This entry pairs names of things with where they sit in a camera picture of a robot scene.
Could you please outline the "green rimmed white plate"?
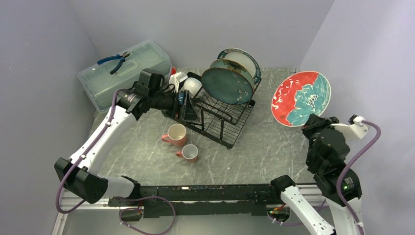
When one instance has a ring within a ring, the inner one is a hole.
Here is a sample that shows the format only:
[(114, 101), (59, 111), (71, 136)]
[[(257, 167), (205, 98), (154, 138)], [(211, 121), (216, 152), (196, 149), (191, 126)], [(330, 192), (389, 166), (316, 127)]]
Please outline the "green rimmed white plate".
[(227, 48), (221, 51), (217, 59), (228, 59), (243, 65), (250, 73), (256, 85), (261, 79), (261, 69), (258, 62), (246, 51), (239, 48)]

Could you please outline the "dark blue speckled plate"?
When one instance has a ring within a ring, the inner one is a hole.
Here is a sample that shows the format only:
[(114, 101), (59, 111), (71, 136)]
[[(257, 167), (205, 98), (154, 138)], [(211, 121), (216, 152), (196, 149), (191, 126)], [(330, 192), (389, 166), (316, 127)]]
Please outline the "dark blue speckled plate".
[(225, 68), (206, 70), (201, 76), (201, 83), (211, 97), (226, 104), (245, 104), (254, 94), (254, 86), (249, 79)]

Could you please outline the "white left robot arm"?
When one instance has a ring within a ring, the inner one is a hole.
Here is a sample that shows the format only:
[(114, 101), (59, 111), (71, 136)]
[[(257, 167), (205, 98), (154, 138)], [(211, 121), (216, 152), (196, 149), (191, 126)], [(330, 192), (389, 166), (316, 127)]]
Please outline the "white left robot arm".
[(88, 140), (68, 159), (59, 158), (54, 169), (60, 180), (55, 204), (60, 208), (60, 198), (66, 189), (82, 199), (96, 203), (105, 196), (121, 197), (129, 206), (140, 201), (140, 183), (130, 177), (105, 178), (99, 175), (104, 160), (117, 139), (151, 109), (162, 110), (174, 118), (184, 115), (195, 120), (191, 112), (191, 100), (201, 85), (191, 84), (190, 78), (180, 78), (179, 84), (171, 84), (153, 69), (144, 69), (132, 87), (115, 91), (107, 115)]

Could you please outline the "black wire dish rack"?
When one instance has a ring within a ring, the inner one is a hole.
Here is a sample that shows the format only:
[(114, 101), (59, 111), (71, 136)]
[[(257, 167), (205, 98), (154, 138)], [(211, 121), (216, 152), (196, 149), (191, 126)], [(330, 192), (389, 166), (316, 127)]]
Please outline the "black wire dish rack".
[[(188, 77), (200, 80), (200, 76), (188, 72)], [(179, 91), (182, 89), (183, 83), (180, 84)], [(242, 129), (250, 116), (255, 105), (255, 101), (251, 100), (245, 104), (231, 105), (226, 104), (211, 97), (202, 87), (192, 98), (195, 110), (199, 116), (198, 121), (186, 122), (180, 120), (180, 115), (168, 117), (185, 127), (195, 131), (218, 144), (232, 149), (242, 132)]]

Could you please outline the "small pink mug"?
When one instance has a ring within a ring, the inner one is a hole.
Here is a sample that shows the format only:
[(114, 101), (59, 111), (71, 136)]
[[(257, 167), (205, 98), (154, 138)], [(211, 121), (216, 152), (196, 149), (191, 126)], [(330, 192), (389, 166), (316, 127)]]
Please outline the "small pink mug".
[(199, 150), (193, 144), (185, 145), (182, 150), (176, 152), (176, 156), (179, 158), (183, 158), (188, 162), (194, 163), (198, 159)]

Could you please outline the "large pink mug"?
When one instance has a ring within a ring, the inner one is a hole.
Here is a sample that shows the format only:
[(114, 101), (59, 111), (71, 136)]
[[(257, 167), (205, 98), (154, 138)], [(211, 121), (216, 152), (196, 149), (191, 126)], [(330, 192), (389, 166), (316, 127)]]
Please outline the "large pink mug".
[(176, 123), (169, 127), (167, 134), (161, 137), (163, 142), (171, 143), (174, 146), (182, 147), (187, 141), (186, 127), (182, 124)]

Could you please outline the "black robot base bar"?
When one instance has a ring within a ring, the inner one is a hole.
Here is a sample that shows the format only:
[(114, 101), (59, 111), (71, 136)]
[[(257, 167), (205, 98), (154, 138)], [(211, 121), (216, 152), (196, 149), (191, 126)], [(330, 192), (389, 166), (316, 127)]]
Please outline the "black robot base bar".
[(250, 214), (266, 216), (282, 204), (270, 184), (142, 186), (131, 200), (112, 197), (110, 207), (140, 207), (144, 218), (172, 215)]

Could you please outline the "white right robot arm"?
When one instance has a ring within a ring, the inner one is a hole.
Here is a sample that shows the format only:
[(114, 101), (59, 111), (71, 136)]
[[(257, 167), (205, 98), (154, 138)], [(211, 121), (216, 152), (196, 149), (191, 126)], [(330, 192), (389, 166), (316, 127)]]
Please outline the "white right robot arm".
[(283, 203), (293, 212), (312, 235), (362, 235), (362, 190), (357, 174), (345, 163), (350, 148), (347, 138), (362, 139), (368, 127), (364, 118), (353, 115), (348, 124), (336, 117), (323, 118), (311, 114), (301, 127), (308, 139), (307, 170), (313, 174), (318, 189), (327, 202), (334, 225), (326, 222), (305, 200), (299, 187), (283, 175), (270, 182), (270, 198)]

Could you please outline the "mint green flower plate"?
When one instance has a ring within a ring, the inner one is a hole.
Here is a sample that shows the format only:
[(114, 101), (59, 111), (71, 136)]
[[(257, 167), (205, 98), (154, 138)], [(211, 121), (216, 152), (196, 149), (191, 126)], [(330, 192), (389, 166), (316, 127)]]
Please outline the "mint green flower plate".
[(254, 88), (254, 79), (251, 76), (250, 72), (243, 65), (241, 65), (240, 63), (236, 61), (225, 59), (225, 58), (220, 58), (220, 59), (213, 61), (210, 65), (210, 68), (223, 68), (223, 69), (228, 69), (228, 70), (237, 72), (240, 75), (242, 75), (244, 78), (246, 78), (247, 81), (251, 84), (252, 88)]

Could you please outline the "white ceramic bowl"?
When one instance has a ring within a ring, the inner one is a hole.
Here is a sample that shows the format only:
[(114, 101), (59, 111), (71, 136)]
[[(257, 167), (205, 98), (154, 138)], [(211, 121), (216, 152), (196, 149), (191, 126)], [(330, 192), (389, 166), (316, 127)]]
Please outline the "white ceramic bowl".
[(184, 91), (187, 90), (189, 92), (191, 98), (193, 98), (201, 88), (201, 81), (192, 77), (187, 78), (182, 87)]

